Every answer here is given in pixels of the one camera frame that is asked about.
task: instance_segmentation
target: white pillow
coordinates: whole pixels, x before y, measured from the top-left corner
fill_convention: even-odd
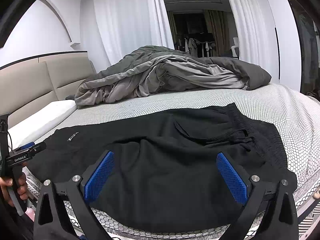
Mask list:
[[[8,132],[12,138],[12,148],[23,146],[38,140],[56,127],[77,109],[74,100],[51,102],[40,111],[16,124]]]

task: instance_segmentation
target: gray comforter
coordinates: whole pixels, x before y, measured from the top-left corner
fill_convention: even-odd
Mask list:
[[[261,67],[234,58],[192,57],[187,52],[144,46],[79,86],[75,102],[88,106],[161,91],[230,88],[253,90],[270,82]]]

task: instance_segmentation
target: human hand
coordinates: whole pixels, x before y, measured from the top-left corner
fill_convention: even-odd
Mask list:
[[[17,189],[17,192],[20,195],[20,198],[22,200],[26,200],[28,198],[26,175],[24,173],[22,173],[22,175],[20,176],[18,181],[19,181],[19,188]],[[1,178],[0,177],[0,186],[1,186],[4,200],[7,201],[10,206],[13,207],[14,205],[13,205],[12,199],[10,198],[10,195],[7,190],[7,187],[12,186],[12,184],[13,184],[12,178]]]

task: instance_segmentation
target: white curtain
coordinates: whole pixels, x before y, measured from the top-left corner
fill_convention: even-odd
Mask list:
[[[240,60],[260,65],[278,83],[275,22],[268,0],[229,0],[239,38]]]
[[[93,0],[93,4],[109,64],[117,63],[141,46],[174,49],[163,0]],[[82,28],[82,31],[86,32],[84,36],[91,32],[87,28]]]

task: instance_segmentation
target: beige curtain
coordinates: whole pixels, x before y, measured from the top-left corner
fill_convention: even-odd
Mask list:
[[[227,15],[222,11],[204,10],[204,18],[208,32],[213,34],[216,42],[214,56],[219,57],[230,49]]]
[[[171,35],[173,39],[173,44],[176,44],[178,42],[177,38],[177,27],[176,27],[176,22],[174,21],[173,17],[173,12],[172,11],[167,11],[168,19],[169,19],[169,25],[170,25],[170,30],[171,30]]]

